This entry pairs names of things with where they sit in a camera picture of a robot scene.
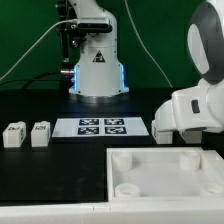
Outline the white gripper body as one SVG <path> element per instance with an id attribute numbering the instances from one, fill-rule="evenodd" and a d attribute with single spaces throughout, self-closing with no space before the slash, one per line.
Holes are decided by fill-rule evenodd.
<path id="1" fill-rule="evenodd" d="M 201 79 L 197 86 L 172 93 L 155 113 L 158 132 L 224 131 L 224 80 L 209 84 Z"/>

